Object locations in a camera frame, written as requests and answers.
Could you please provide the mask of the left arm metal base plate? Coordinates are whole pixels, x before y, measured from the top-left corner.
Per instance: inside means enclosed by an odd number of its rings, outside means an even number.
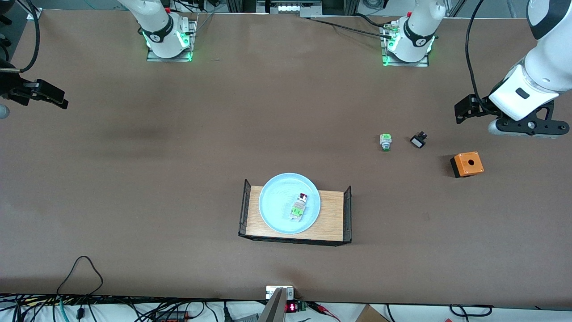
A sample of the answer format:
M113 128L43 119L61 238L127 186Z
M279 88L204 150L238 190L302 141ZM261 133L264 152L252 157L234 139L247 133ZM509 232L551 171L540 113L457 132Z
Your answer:
M400 39L398 21L392 21L390 24L383 24L379 28L380 34L388 36L388 38L380 37L382 63L385 67L428 67L429 66L429 53L431 46L428 47L423 59L416 62L408 62L400 59L395 49Z

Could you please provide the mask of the brown cardboard piece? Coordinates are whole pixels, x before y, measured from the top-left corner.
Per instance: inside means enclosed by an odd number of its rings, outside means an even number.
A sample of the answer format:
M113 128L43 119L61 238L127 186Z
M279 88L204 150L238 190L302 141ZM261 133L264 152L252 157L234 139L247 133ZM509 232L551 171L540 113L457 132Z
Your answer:
M390 320L374 309L373 306L366 304L355 322L390 322Z

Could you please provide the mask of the green white switch component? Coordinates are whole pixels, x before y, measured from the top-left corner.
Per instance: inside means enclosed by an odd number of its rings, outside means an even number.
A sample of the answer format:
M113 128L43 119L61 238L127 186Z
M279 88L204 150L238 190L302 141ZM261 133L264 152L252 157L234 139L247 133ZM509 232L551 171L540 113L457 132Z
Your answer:
M306 204L308 202L308 195L300 193L295 199L292 207L290 208L289 218L292 221L300 222L302 220L303 214L306 210Z

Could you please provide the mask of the grey metal bar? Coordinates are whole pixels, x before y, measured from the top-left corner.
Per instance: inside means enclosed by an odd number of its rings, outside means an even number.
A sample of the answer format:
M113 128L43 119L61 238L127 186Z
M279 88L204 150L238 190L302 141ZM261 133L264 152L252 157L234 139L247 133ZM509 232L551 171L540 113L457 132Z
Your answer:
M288 288L275 287L270 291L270 299L265 304L257 322L284 322L285 305L288 301Z

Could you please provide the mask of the orange button enclosure box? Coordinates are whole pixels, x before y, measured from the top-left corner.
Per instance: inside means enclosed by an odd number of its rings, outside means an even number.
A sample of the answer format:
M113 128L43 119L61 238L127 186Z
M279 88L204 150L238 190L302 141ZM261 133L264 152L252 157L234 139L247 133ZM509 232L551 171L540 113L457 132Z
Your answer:
M484 172L478 152L458 153L450 159L455 178L473 177Z

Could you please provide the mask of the light blue round plate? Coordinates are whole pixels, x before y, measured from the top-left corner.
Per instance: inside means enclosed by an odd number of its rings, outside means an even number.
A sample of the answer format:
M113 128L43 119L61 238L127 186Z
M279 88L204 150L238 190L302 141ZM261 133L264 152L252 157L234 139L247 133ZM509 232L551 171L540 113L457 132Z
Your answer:
M300 193L308 195L306 210L300 222L290 220L292 204ZM262 187L259 210L263 221L274 231L294 235L308 230L319 217L321 196L315 184L296 173L282 173Z

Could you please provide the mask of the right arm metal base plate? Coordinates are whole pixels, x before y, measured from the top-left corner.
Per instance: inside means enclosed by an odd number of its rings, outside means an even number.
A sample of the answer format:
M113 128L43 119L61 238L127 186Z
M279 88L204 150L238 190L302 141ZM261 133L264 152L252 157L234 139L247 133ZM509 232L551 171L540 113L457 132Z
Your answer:
M178 45L181 47L180 53L174 57L164 58L159 57L153 51L151 43L149 39L145 36L146 45L147 45L147 62L180 62L186 63L191 62L193 59L193 50L194 50L194 43L195 43L195 32L197 29L196 21L191 20L189 21L188 18L183 17L180 19L182 23L178 24L178 30L174 31L172 35L177 38Z

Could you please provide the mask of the red clip leads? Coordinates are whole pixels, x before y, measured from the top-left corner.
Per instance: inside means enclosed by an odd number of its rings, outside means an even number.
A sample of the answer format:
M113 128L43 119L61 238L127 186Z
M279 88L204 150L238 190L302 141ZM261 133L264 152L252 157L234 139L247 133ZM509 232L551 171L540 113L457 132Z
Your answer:
M329 310L327 310L327 308L325 308L325 306L322 306L320 304L317 304L317 302L312 302L312 301L307 301L306 304L311 310L314 310L315 312L317 312L319 314L334 318L335 320L337 320L337 322L341 322L341 320L335 314L333 314Z

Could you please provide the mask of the aluminium frame with white connector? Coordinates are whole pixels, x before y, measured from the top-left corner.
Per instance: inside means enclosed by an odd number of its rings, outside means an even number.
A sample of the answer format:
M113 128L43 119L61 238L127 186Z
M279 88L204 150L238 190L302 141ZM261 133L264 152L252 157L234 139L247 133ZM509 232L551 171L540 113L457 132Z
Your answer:
M256 0L255 12L318 17L323 14L323 6L321 0Z

